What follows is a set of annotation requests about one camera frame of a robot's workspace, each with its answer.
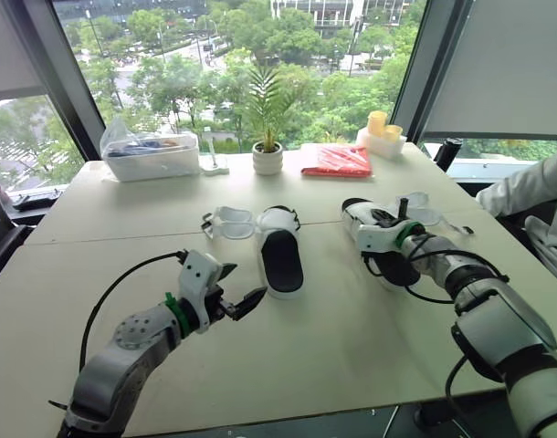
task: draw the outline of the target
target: red bag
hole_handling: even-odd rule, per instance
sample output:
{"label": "red bag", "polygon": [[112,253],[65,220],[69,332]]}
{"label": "red bag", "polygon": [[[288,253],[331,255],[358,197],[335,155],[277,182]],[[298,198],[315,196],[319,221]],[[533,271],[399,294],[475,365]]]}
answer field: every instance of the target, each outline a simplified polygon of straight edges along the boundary
{"label": "red bag", "polygon": [[345,176],[366,178],[372,176],[372,165],[364,147],[351,144],[326,143],[316,147],[317,162],[301,170],[303,175]]}

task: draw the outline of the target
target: white flower pot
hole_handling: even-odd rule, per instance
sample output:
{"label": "white flower pot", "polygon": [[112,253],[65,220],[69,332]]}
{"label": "white flower pot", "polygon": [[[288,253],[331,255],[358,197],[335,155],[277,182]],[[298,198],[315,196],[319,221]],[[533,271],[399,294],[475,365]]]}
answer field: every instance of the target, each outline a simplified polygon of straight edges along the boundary
{"label": "white flower pot", "polygon": [[262,147],[262,141],[259,141],[252,147],[252,162],[254,170],[259,175],[274,175],[282,169],[282,145],[275,143],[278,148],[271,153],[264,153],[258,150],[257,146]]}

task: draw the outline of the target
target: yellow cup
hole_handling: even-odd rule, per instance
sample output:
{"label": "yellow cup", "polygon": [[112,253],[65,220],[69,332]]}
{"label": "yellow cup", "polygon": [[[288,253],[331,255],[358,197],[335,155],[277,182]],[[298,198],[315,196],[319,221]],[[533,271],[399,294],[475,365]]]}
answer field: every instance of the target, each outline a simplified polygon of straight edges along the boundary
{"label": "yellow cup", "polygon": [[372,111],[368,116],[368,132],[372,135],[382,137],[384,134],[384,124],[386,123],[386,114],[384,111]]}
{"label": "yellow cup", "polygon": [[403,129],[396,125],[386,125],[384,126],[384,139],[396,143],[400,138],[400,134],[403,133]]}

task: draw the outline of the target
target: white sleeve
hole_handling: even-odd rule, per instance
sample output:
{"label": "white sleeve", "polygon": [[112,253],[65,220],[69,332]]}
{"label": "white sleeve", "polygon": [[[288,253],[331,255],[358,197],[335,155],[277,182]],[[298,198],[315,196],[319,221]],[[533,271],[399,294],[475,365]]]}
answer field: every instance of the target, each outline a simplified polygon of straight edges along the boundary
{"label": "white sleeve", "polygon": [[557,152],[478,193],[476,200],[494,216],[515,214],[557,199]]}

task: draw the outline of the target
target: potted plant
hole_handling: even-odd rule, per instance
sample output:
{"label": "potted plant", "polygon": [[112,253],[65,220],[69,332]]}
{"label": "potted plant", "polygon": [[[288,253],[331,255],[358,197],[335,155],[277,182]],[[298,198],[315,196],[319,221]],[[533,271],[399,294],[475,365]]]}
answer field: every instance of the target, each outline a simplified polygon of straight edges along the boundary
{"label": "potted plant", "polygon": [[249,71],[247,117],[260,141],[252,147],[254,170],[259,175],[272,175],[282,169],[283,147],[277,141],[295,102],[295,93],[283,87],[277,72],[257,67]]}

